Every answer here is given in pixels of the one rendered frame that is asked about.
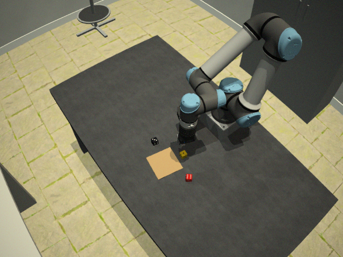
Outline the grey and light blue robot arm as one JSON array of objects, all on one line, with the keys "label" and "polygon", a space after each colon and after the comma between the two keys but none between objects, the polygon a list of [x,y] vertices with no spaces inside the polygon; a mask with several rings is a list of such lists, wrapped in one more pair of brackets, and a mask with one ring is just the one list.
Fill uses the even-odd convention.
[{"label": "grey and light blue robot arm", "polygon": [[[233,77],[222,79],[219,89],[214,90],[210,81],[261,38],[265,40],[264,54],[245,92],[242,81]],[[242,128],[255,124],[261,118],[261,100],[279,67],[295,58],[301,47],[300,35],[277,14],[265,12],[253,16],[200,68],[187,71],[186,79],[196,94],[182,97],[180,119],[191,124],[198,115],[211,111],[212,117],[222,124],[236,121]]]}]

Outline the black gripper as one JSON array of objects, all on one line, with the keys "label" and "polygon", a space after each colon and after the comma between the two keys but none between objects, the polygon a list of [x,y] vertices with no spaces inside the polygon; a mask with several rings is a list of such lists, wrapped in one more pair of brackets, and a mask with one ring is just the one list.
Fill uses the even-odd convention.
[{"label": "black gripper", "polygon": [[187,124],[180,119],[180,107],[177,107],[177,116],[180,121],[179,125],[179,134],[177,134],[177,143],[185,144],[189,142],[193,142],[196,140],[196,128],[197,128],[197,120],[194,123]]}]

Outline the tan square mat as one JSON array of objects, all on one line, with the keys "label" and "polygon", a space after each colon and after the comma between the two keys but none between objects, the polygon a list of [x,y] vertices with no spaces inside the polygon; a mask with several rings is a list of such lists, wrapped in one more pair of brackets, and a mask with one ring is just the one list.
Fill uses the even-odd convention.
[{"label": "tan square mat", "polygon": [[183,168],[170,147],[146,159],[158,180]]}]

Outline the red die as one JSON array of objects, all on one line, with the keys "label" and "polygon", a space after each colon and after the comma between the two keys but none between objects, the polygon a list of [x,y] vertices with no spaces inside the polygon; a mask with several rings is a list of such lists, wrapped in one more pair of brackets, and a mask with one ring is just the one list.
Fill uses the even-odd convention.
[{"label": "red die", "polygon": [[186,174],[186,182],[192,182],[192,174]]}]

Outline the black die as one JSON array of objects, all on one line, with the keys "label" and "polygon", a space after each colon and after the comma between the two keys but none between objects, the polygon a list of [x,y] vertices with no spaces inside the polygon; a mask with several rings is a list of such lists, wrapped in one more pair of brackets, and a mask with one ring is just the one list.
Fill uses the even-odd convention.
[{"label": "black die", "polygon": [[156,137],[151,139],[151,143],[155,146],[159,143],[158,139]]}]

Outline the yellow die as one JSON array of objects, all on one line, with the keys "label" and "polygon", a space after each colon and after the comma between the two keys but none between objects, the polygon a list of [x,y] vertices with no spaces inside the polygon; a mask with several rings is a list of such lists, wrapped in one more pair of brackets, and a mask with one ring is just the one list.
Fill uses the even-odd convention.
[{"label": "yellow die", "polygon": [[183,150],[183,151],[180,152],[180,157],[181,157],[182,159],[184,159],[184,158],[187,157],[187,153],[186,153],[185,150]]}]

